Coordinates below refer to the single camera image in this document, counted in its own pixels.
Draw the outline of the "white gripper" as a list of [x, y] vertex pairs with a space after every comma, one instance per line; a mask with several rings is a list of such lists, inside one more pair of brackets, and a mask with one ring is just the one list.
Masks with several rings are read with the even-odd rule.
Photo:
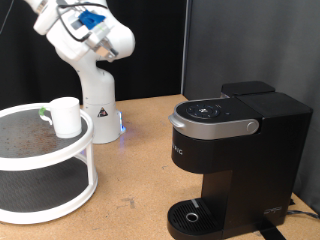
[[[73, 7], [68, 4], [67, 8], [61, 9], [57, 8], [57, 4], [47, 4], [34, 25], [34, 29], [40, 35], [46, 36], [59, 57], [65, 61], [79, 61], [89, 57], [95, 60], [100, 59], [86, 44], [86, 36], [90, 34], [90, 30], [79, 20], [80, 14], [85, 10], [100, 13], [97, 6]], [[110, 47], [107, 37], [102, 38], [95, 49], [99, 49], [100, 55], [109, 62], [114, 61], [118, 56], [118, 52]]]

